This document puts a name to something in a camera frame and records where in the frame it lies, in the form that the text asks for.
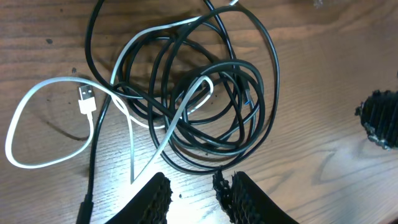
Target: coiled black cable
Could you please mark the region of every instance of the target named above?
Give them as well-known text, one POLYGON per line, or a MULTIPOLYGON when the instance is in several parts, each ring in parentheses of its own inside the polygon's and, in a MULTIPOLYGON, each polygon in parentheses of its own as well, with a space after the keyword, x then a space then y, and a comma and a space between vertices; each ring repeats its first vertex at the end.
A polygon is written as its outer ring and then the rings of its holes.
MULTIPOLYGON (((216 170, 224 170, 228 169, 232 166, 243 161, 245 158, 250 156, 258 147, 266 140, 268 137, 272 125, 275 120, 275 114, 277 110, 278 98, 279 98, 279 83, 280 83, 280 74, 279 74, 279 62, 277 58, 277 54, 275 51, 274 44, 271 41, 271 37, 267 32, 266 28, 261 24, 261 22, 247 9, 239 6, 225 6, 214 9, 213 5, 209 0, 204 0, 205 4, 211 10, 209 14, 202 16, 197 21, 192 22, 191 24, 182 25, 178 28, 176 32, 173 34, 163 34, 161 32, 151 32, 147 34, 144 38, 137 40, 134 44, 132 44, 127 51, 127 54, 123 58, 119 68, 118 68, 118 79, 119 84, 116 86, 110 85, 98 72, 94 65, 93 57, 91 55, 91 38, 93 35, 93 28, 95 24, 95 20, 98 16, 98 13, 104 3, 104 0, 99 0, 93 10, 93 13, 90 17, 90 21, 86 31, 86 39, 85 39, 85 53, 86 60, 88 66, 95 76, 95 78, 105 87, 113 90, 115 94, 125 97, 128 102, 129 107, 140 116, 142 119, 146 119, 149 125, 149 132, 151 138, 154 142, 155 147, 159 146, 159 140, 155 133, 154 129, 154 121, 163 120, 165 123, 165 128, 167 129, 170 120, 174 117, 174 113, 176 112, 176 103, 179 98, 183 98, 185 93, 189 89, 190 85, 195 82, 195 80, 203 75, 212 75, 218 73, 219 79, 214 81, 215 85, 223 84, 225 90, 229 96, 229 103, 222 112, 201 120, 189 120, 187 108, 193 106, 195 103, 199 102, 200 99, 205 96, 210 88, 205 86, 202 89, 198 89, 197 96, 194 97, 188 103, 182 119, 178 122, 177 129, 184 139, 179 138, 175 133, 169 140, 169 145, 176 155, 178 155, 181 160, 185 161, 189 165, 197 168, 195 170, 188 169, 176 164, 171 158, 165 153, 162 153, 162 158, 173 168, 184 172, 186 174, 195 174, 195 175, 206 175, 213 174, 216 170), (265 102, 264 102, 264 85, 262 82, 260 72, 250 64, 249 62, 245 62, 242 60, 236 59, 235 52, 231 45, 231 42, 228 37, 228 33, 219 17, 220 13, 223 12, 242 12, 250 18, 252 23, 259 29, 261 34, 264 36, 266 44, 270 50, 271 59, 273 62, 273 69, 275 75, 275 92, 274 92, 274 103, 272 105, 271 115, 269 118, 268 125, 266 125, 265 119, 265 102), (211 22, 208 22, 210 18, 214 17, 218 23, 218 27, 211 22), (204 25, 209 27, 210 29, 217 32, 222 38, 223 42, 226 44, 228 53, 230 56, 229 60, 220 60, 216 58, 213 54, 207 51, 200 44, 187 39, 188 35, 192 33, 198 26, 204 25), (150 44, 153 42, 165 42, 163 47, 161 48, 158 56, 155 59, 154 66, 152 68, 152 73, 150 76, 149 82, 149 90, 145 92, 141 90, 134 82, 130 82, 130 72, 131 67, 134 63, 134 59, 138 54, 139 50, 143 45, 150 44), (169 82, 169 74, 172 66, 172 62, 175 56, 178 53, 178 50, 181 45, 187 45, 191 47, 193 50, 203 54, 210 61, 210 64, 204 67, 196 68, 192 71, 187 72, 180 79, 180 81, 174 86, 172 91, 168 91, 168 82, 169 82), (162 74, 162 83, 161 83, 161 91, 160 95, 155 95, 154 86, 155 79, 158 73, 158 69, 160 66, 160 61, 162 57, 165 55, 166 51, 170 50, 171 53, 167 57, 167 61, 165 64, 164 72, 162 74), (240 68, 244 67, 248 69, 255 77, 253 79, 249 74, 241 70, 240 68), (233 84, 233 88, 231 89, 228 83, 233 84), (257 101, 254 103, 251 100, 249 95, 251 85, 252 89, 256 92, 257 101), (160 102, 158 102, 155 98, 160 97, 160 102), (147 100, 147 105, 141 103, 140 99, 147 100), (246 116, 242 117, 241 110, 243 106, 246 104, 250 104, 251 112, 246 116), (156 113, 153 111, 153 107, 157 108, 160 113, 156 113), (206 133, 203 133, 197 130, 194 125, 198 124, 210 124, 212 122, 217 121, 222 116, 224 116, 231 108, 235 110, 235 117, 231 122, 230 128, 223 134, 213 137, 209 136, 206 133), (250 122, 251 128, 249 130, 249 134, 246 135, 244 124, 250 122), (239 131, 239 139, 237 141, 229 141, 228 139, 231 137, 233 133, 239 131), (217 166, 208 166, 199 164, 195 161, 192 161, 187 156, 185 156, 180 150, 179 147, 185 149, 199 149, 204 152, 214 154, 217 156, 236 156, 232 161, 228 162, 224 165, 217 166)), ((92 195, 93 193, 93 180, 94 180, 94 163, 95 163, 95 153, 98 142, 98 135, 100 133, 101 125, 104 120, 108 105, 110 103, 110 97, 104 102, 104 105, 101 109, 99 119, 97 121, 93 144, 91 147, 91 155, 90 155, 90 175, 89 175, 89 186, 88 186, 88 194, 92 195)))

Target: usb connector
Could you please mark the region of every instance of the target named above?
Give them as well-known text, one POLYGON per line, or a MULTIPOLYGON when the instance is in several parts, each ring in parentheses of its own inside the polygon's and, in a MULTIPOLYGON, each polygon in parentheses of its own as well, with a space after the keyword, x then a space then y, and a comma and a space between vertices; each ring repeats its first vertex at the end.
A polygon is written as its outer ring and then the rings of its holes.
POLYGON ((91 116, 91 112, 97 110, 93 87, 91 85, 79 87, 79 97, 80 112, 91 116))

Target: wood grain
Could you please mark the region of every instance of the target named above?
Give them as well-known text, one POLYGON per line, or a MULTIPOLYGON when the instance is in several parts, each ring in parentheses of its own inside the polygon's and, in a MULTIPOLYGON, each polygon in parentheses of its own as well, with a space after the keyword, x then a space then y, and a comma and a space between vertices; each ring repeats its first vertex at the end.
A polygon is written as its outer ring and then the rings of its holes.
MULTIPOLYGON (((95 2, 0 2, 3 141, 19 100, 35 83, 61 76, 93 78, 83 41, 95 2)), ((214 0, 216 6, 226 3, 214 0)), ((397 90, 398 2, 344 1, 321 8, 311 0, 241 3, 263 22, 274 40, 281 67, 280 102, 268 140, 225 175, 245 171, 300 223, 388 223, 397 217, 398 153, 367 141, 354 109, 373 90, 397 90)), ((139 30, 207 11, 197 0, 183 4, 178 0, 106 1, 93 39, 100 72, 109 78, 117 53, 139 30)), ((238 57, 261 71, 271 105, 271 62, 261 36, 242 14, 229 12, 222 18, 238 57)), ((219 38, 208 29, 201 27, 190 37, 225 55, 219 38)), ((138 80, 149 75, 156 50, 148 47, 137 59, 132 75, 138 80)), ((192 58, 194 62, 187 63, 180 56, 173 70, 177 73, 206 63, 201 56, 192 58)), ((101 104, 104 95, 97 95, 101 104)), ((60 133, 76 138, 88 134, 76 98, 73 84, 54 84, 33 97, 14 138, 18 160, 46 161, 83 144, 60 133)), ((223 105, 223 98, 220 92, 211 99, 213 105, 207 104, 197 116, 216 113, 215 105, 223 105)), ((221 128, 232 118, 233 114, 223 118, 221 128)), ((214 126, 202 128, 209 134, 219 132, 214 126)), ((134 134, 139 170, 155 149, 147 130, 135 126, 134 134)), ((129 200, 123 190, 129 182, 128 147, 126 122, 111 106, 99 140, 93 223, 109 220, 129 200)), ((56 166, 23 170, 0 154, 0 223, 74 223, 86 191, 88 158, 87 150, 56 166)), ((229 223, 215 199, 211 176, 181 174, 162 160, 157 165, 172 181, 169 223, 229 223)))

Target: black connector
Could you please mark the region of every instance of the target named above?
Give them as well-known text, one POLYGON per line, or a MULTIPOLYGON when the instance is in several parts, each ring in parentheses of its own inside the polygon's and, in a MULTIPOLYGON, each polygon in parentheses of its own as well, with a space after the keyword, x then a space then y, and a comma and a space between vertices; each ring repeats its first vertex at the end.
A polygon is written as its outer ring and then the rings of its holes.
POLYGON ((93 207, 93 196, 86 195, 85 201, 80 204, 76 224, 89 224, 91 219, 91 213, 93 212, 93 207))

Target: white cable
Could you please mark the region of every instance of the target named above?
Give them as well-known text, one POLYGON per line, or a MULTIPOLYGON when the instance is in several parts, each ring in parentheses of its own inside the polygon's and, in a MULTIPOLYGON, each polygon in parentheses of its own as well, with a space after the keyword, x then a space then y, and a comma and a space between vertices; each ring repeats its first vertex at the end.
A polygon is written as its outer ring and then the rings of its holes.
POLYGON ((112 99, 114 100, 116 106, 119 108, 122 113, 126 115, 127 118, 127 125, 129 126, 129 132, 130 132, 130 145, 131 145, 131 150, 134 150, 134 141, 133 141, 133 135, 132 135, 132 125, 131 121, 129 119, 130 114, 127 109, 127 106, 124 104, 123 100, 120 99, 118 96, 116 96, 112 91, 108 90, 107 88, 103 87, 102 85, 95 83, 90 80, 86 80, 84 78, 77 78, 77 77, 58 77, 58 78, 51 78, 45 81, 40 82, 39 84, 36 84, 33 88, 31 88, 26 95, 21 99, 21 102, 19 102, 17 109, 15 110, 14 116, 11 119, 10 127, 7 132, 7 137, 6 137, 6 145, 5 145, 5 150, 6 150, 6 157, 8 161, 17 167, 24 168, 24 169, 37 169, 37 168, 42 168, 42 167, 47 167, 53 164, 57 164, 59 162, 63 162, 67 159, 70 159, 77 154, 81 153, 91 142, 93 139, 93 132, 94 132, 94 124, 93 124, 93 117, 91 113, 87 114, 88 117, 88 122, 90 124, 90 135, 87 140, 87 142, 79 148, 79 150, 75 151, 72 154, 69 154, 63 158, 56 159, 54 161, 50 162, 45 162, 41 164, 22 164, 14 159, 14 156, 12 155, 12 139, 14 138, 14 133, 17 128, 17 124, 19 121, 19 118, 21 117, 22 110, 24 109, 26 103, 29 101, 29 99, 42 87, 49 85, 51 83, 57 83, 57 82, 78 82, 78 83, 85 83, 88 85, 92 85, 105 93, 111 95, 112 99))
POLYGON ((187 94, 185 95, 184 99, 181 102, 180 107, 178 108, 177 112, 174 115, 174 118, 172 122, 170 123, 169 129, 166 132, 165 137, 163 138, 163 141, 159 144, 159 147, 157 148, 155 154, 152 156, 150 161, 145 165, 144 169, 138 174, 136 180, 139 180, 139 182, 142 182, 140 179, 141 176, 145 176, 144 174, 150 169, 150 167, 153 165, 153 163, 156 161, 156 159, 160 156, 160 154, 163 152, 166 144, 168 143, 172 133, 174 132, 174 129, 177 125, 178 120, 181 117, 182 112, 184 111, 184 107, 187 105, 189 99, 192 97, 192 95, 195 93, 195 90, 201 85, 203 81, 206 81, 209 83, 210 90, 213 91, 214 86, 213 82, 208 76, 202 76, 200 77, 191 87, 191 89, 188 90, 187 94))
MULTIPOLYGON (((233 6, 233 5, 235 5, 238 1, 239 1, 239 0, 233 0, 233 1, 230 2, 229 5, 230 5, 230 6, 233 6)), ((176 26, 188 24, 188 23, 191 23, 191 22, 195 22, 195 21, 198 20, 199 18, 201 18, 201 16, 197 16, 197 17, 194 17, 194 18, 191 18, 191 19, 186 19, 186 20, 184 20, 184 21, 178 21, 178 22, 175 22, 175 23, 172 23, 172 24, 166 24, 166 25, 162 25, 162 26, 151 27, 151 28, 148 28, 148 29, 145 29, 145 30, 140 31, 138 34, 136 34, 136 35, 124 46, 122 52, 120 53, 120 55, 119 55, 119 57, 118 57, 118 59, 117 59, 115 65, 114 65, 114 67, 113 67, 112 76, 111 76, 111 79, 110 79, 110 81, 109 81, 110 84, 111 84, 111 85, 114 84, 114 81, 115 81, 115 79, 116 79, 116 74, 117 74, 117 72, 118 72, 118 68, 119 68, 119 66, 120 66, 120 63, 122 62, 122 59, 123 59, 124 55, 127 53, 127 50, 128 50, 128 49, 130 48, 130 46, 131 46, 138 38, 140 38, 142 35, 148 34, 148 33, 150 33, 150 32, 157 31, 157 30, 169 29, 169 28, 172 28, 172 27, 176 27, 176 26)), ((199 109, 199 107, 201 107, 203 104, 206 103, 206 101, 210 98, 210 96, 211 96, 212 94, 213 94, 213 91, 210 91, 209 94, 206 96, 206 98, 205 98, 203 101, 201 101, 196 107, 194 107, 194 109, 192 109, 188 114, 190 114, 190 113, 194 112, 195 110, 199 109)), ((130 116, 130 119, 131 119, 133 122, 135 122, 136 124, 138 124, 139 126, 143 127, 143 128, 147 128, 147 129, 149 128, 148 125, 146 125, 146 124, 140 122, 139 120, 137 120, 137 119, 136 119, 135 117, 133 117, 133 116, 130 116)), ((164 126, 164 125, 155 126, 154 128, 155 128, 155 129, 162 129, 162 128, 165 128, 165 126, 164 126)))

